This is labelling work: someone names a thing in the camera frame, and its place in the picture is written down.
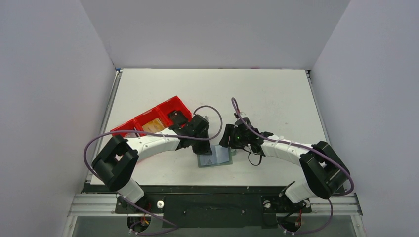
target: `purple cable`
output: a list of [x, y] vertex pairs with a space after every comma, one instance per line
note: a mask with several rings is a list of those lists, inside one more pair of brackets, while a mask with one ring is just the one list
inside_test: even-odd
[[[101, 138], [101, 137], [104, 137], [104, 136], [107, 136], [107, 135], [115, 134], [115, 133], [138, 133], [138, 134], [146, 134], [146, 135], [156, 136], [156, 137], [174, 137], [174, 138], [185, 138], [185, 139], [191, 139], [191, 140], [197, 140], [197, 141], [209, 141], [209, 140], [212, 140], [212, 139], [216, 138], [216, 137], [217, 137], [217, 136], [221, 133], [221, 130], [222, 130], [222, 125], [223, 125], [223, 120], [222, 120], [221, 114], [220, 114], [220, 112], [219, 112], [216, 108], [214, 108], [214, 107], [212, 107], [212, 106], [210, 106], [210, 105], [202, 105], [202, 106], [199, 106], [197, 109], [195, 109], [195, 111], [193, 112], [193, 114], [195, 114], [195, 113], [196, 113], [196, 111], [197, 111], [197, 110], [199, 110], [199, 109], [201, 109], [201, 108], [210, 108], [210, 109], [213, 109], [213, 110], [214, 110], [214, 111], [218, 114], [218, 116], [219, 116], [219, 118], [220, 118], [220, 129], [218, 130], [218, 132], [217, 132], [217, 133], [216, 133], [213, 137], [210, 137], [210, 138], [197, 138], [197, 137], [188, 137], [188, 136], [180, 136], [180, 135], [169, 135], [169, 134], [167, 134], [167, 135], [162, 135], [162, 134], [157, 134], [157, 133], [144, 132], [144, 131], [136, 131], [136, 130], [119, 130], [119, 131], [105, 132], [105, 133], [100, 134], [99, 136], [97, 136], [97, 137], [93, 138], [92, 140], [90, 140], [90, 141], [86, 144], [86, 146], [85, 146], [85, 148], [84, 148], [84, 151], [83, 151], [83, 160], [84, 160], [84, 164], [86, 165], [86, 167], [89, 169], [89, 171], [90, 171], [90, 172], [91, 172], [94, 176], [96, 176], [98, 179], [100, 179], [100, 177], [97, 175], [96, 171], [94, 171], [94, 169], [90, 166], [89, 162], [87, 161], [87, 150], [89, 149], [90, 145], [91, 145], [94, 141], [96, 141], [97, 139], [99, 139], [99, 138]], [[179, 228], [176, 224], [174, 224], [174, 223], [172, 223], [172, 222], [170, 222], [170, 221], [168, 221], [168, 220], [164, 219], [163, 217], [160, 217], [160, 216], [158, 216], [158, 215], [155, 215], [155, 214], [153, 214], [153, 213], [151, 213], [151, 212], [149, 212], [149, 211], [145, 210], [144, 208], [141, 208], [141, 207], [139, 207], [139, 206], [135, 205], [135, 203], [132, 203], [131, 201], [129, 201], [129, 200], [125, 199], [125, 198], [124, 198], [124, 200], [125, 200], [126, 202], [128, 202], [130, 205], [132, 205], [132, 206], [134, 206], [135, 208], [137, 208], [138, 210], [140, 210], [140, 211], [142, 211], [142, 212], [144, 212], [144, 213], [147, 213], [147, 214], [149, 214], [149, 215], [151, 215], [151, 216], [153, 216], [153, 217], [155, 217], [155, 218], [157, 218], [157, 219], [159, 219], [159, 220], [161, 220], [161, 221], [163, 221], [163, 222], [166, 222], [166, 223], [168, 223], [168, 224], [170, 224], [170, 225], [174, 226], [174, 228], [171, 228], [171, 229], [169, 229], [169, 230], [160, 231], [160, 232], [156, 232], [156, 233], [148, 233], [148, 234], [146, 234], [146, 233], [142, 233], [142, 234], [141, 234], [141, 233], [138, 233], [138, 235], [141, 235], [141, 236], [154, 236], [154, 235], [160, 235], [160, 234], [164, 234], [164, 233], [168, 233], [168, 232], [171, 232], [171, 231], [177, 230], [177, 229]]]
[[[256, 136], [258, 136], [258, 137], [260, 137], [260, 138], [262, 138], [262, 139], [264, 139], [264, 140], [267, 140], [267, 141], [270, 141], [270, 142], [277, 142], [276, 140], [273, 140], [273, 139], [270, 139], [270, 138], [267, 138], [267, 137], [264, 137], [264, 136], [262, 136], [262, 135], [260, 135], [259, 133], [257, 133], [257, 132], [255, 132], [244, 120], [243, 120], [243, 118], [242, 118], [242, 116], [240, 115], [240, 113], [239, 113], [239, 105], [237, 104], [237, 101], [236, 101], [236, 99], [233, 97], [233, 98], [231, 98], [231, 103], [233, 104], [233, 108], [234, 108], [234, 110], [236, 111], [236, 114], [237, 114], [237, 116], [239, 117], [239, 119], [242, 121], [242, 123], [249, 129], [249, 131], [250, 132], [252, 132], [253, 134], [255, 134]], [[344, 195], [347, 195], [347, 194], [349, 194], [349, 193], [351, 193], [353, 190], [354, 190], [354, 188], [355, 188], [355, 184], [354, 184], [354, 182], [353, 182], [353, 180], [352, 180], [352, 178], [351, 178], [351, 175], [348, 173], [348, 171], [346, 171], [340, 164], [338, 164], [338, 163], [336, 163], [336, 161], [334, 161], [334, 160], [332, 160], [331, 158], [329, 158], [328, 156], [326, 156], [325, 154], [323, 154], [323, 153], [321, 153], [320, 151], [318, 151], [318, 150], [315, 150], [315, 149], [313, 149], [313, 148], [311, 148], [311, 147], [308, 147], [308, 146], [305, 146], [305, 145], [302, 145], [302, 144], [298, 144], [298, 143], [291, 143], [291, 142], [286, 142], [286, 141], [281, 141], [281, 140], [279, 140], [278, 141], [278, 143], [283, 143], [283, 144], [287, 144], [287, 145], [291, 145], [291, 146], [295, 146], [295, 147], [300, 147], [300, 148], [304, 148], [304, 149], [307, 149], [307, 150], [309, 150], [309, 151], [311, 151], [311, 152], [314, 152], [314, 153], [316, 153], [316, 154], [318, 154], [319, 156], [321, 156], [322, 158], [324, 158], [325, 160], [327, 160], [327, 161], [329, 161], [330, 163], [332, 163], [334, 166], [336, 166], [336, 168], [338, 168], [339, 170], [341, 170], [345, 175], [346, 175], [346, 177], [348, 178], [348, 180], [349, 180], [349, 182], [350, 182], [350, 184], [351, 184], [351, 188], [348, 190], [348, 191], [346, 191], [345, 193], [343, 193], [343, 194], [339, 194], [339, 195], [337, 195], [337, 196], [344, 196]]]
[[330, 224], [330, 222], [332, 221], [332, 217], [333, 217], [333, 205], [332, 205], [332, 202], [330, 201], [330, 199], [328, 199], [328, 202], [329, 202], [329, 204], [330, 204], [330, 217], [329, 217], [329, 219], [328, 219], [328, 221], [324, 224], [324, 225], [322, 225], [320, 228], [317, 228], [317, 229], [315, 229], [315, 230], [312, 230], [312, 231], [303, 231], [303, 232], [294, 232], [294, 235], [305, 235], [305, 234], [312, 234], [312, 233], [315, 233], [315, 232], [318, 232], [318, 231], [321, 231], [322, 229], [324, 229], [328, 224]]

